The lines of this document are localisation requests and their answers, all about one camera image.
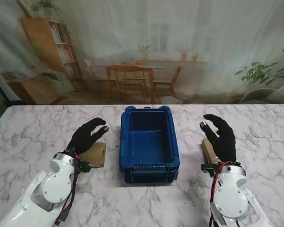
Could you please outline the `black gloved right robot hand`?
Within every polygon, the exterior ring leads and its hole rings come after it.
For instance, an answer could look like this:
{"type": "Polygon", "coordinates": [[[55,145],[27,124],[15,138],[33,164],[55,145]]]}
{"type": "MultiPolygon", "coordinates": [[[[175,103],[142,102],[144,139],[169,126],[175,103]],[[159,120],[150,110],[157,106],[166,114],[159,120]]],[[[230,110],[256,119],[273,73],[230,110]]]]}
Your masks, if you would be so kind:
{"type": "Polygon", "coordinates": [[[203,117],[206,120],[211,121],[218,129],[215,133],[208,124],[200,122],[200,128],[211,143],[216,156],[222,162],[236,162],[236,138],[233,133],[233,129],[219,116],[214,114],[205,114],[203,117]]]}

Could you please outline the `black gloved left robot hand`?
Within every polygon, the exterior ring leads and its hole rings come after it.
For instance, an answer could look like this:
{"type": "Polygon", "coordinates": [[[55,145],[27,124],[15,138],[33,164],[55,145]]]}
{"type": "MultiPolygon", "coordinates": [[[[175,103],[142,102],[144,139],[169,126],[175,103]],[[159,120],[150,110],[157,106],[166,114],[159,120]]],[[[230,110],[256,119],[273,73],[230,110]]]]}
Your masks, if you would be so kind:
{"type": "Polygon", "coordinates": [[[106,132],[108,132],[106,121],[101,118],[94,118],[75,131],[66,149],[74,149],[77,155],[83,154],[106,132]]]}

